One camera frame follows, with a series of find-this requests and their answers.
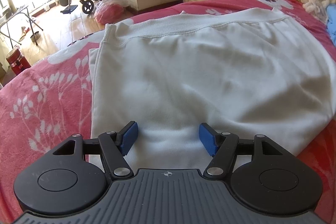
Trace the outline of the white sweatshirt orange bear outline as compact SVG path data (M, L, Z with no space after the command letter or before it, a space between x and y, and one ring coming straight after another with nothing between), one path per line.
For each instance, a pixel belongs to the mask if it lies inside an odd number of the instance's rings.
M205 169L204 122L296 155L335 116L335 61L276 9L110 24L89 61L91 135L137 122L133 170Z

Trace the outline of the folding table by window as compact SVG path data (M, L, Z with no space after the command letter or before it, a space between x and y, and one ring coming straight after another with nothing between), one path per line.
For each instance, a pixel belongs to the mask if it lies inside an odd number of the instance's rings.
M19 36L23 34L23 27L32 32L33 42L37 44L35 33L44 29L29 12L29 5L15 7L12 0L7 0L7 3L1 2L1 39L9 50L22 45Z

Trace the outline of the pink bag in plastic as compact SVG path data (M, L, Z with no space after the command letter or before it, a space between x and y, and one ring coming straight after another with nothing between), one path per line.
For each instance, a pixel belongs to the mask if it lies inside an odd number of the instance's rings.
M102 25L115 23L129 6L130 0L102 0L94 12L96 22Z

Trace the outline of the blue folded garment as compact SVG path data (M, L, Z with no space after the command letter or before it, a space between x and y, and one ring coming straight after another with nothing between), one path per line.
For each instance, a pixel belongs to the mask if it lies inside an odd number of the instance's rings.
M336 46L336 4L328 5L326 12L328 16L327 32L334 46Z

